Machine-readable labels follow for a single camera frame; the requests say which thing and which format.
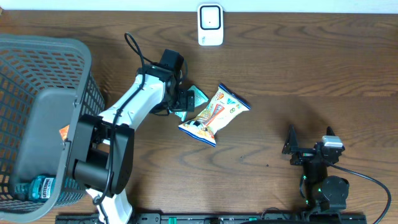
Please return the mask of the light green wet wipes pack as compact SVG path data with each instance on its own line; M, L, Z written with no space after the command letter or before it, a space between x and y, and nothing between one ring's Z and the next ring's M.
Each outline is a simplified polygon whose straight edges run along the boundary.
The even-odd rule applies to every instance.
M194 105L195 108L199 107L200 105L206 103L208 101L208 97L204 94L204 92L202 92L199 88L197 88L195 85L192 85L189 90L192 90L194 92L195 95L195 99L194 99ZM174 114L178 117L181 118L181 121L184 122L186 120L187 117L187 112L183 111L183 112L174 112Z

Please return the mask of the cream snack bag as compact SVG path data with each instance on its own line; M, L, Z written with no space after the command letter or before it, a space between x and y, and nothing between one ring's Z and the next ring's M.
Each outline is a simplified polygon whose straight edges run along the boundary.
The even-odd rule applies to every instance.
M237 115L250 109L251 107L243 98L220 83L206 108L195 118L180 124L178 129L193 139L215 147L217 131L223 129Z

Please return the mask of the small orange snack packet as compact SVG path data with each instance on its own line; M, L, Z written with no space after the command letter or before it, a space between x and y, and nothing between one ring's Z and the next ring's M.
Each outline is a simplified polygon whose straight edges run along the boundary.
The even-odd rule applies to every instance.
M59 130L60 136L63 141L65 141L67 139L69 127L70 127L70 125L68 124Z

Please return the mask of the teal Listerine mouthwash bottle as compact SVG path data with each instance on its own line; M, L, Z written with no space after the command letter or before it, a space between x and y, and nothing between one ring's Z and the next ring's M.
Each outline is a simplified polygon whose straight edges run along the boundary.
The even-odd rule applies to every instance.
M56 178L38 175L31 182L14 186L14 195L23 201L46 202L53 194Z

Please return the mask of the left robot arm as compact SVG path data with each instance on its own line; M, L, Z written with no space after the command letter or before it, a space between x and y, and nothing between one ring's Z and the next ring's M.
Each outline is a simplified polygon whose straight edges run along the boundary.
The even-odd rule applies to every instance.
M92 197L101 223L129 223L126 195L132 172L134 135L144 118L160 111L195 109L194 92L180 87L184 58L166 49L159 62L137 70L130 89L98 115L82 115L74 128L67 175Z

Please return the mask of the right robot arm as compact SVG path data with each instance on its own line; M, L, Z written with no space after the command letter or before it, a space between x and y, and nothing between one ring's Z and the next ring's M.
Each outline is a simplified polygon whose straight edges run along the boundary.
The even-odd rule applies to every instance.
M331 127L313 147L300 147L294 127L289 126L282 153L291 156L291 165L303 167L301 194L311 212L340 212L346 208L349 182L328 175L328 168L339 161L344 150L342 140Z

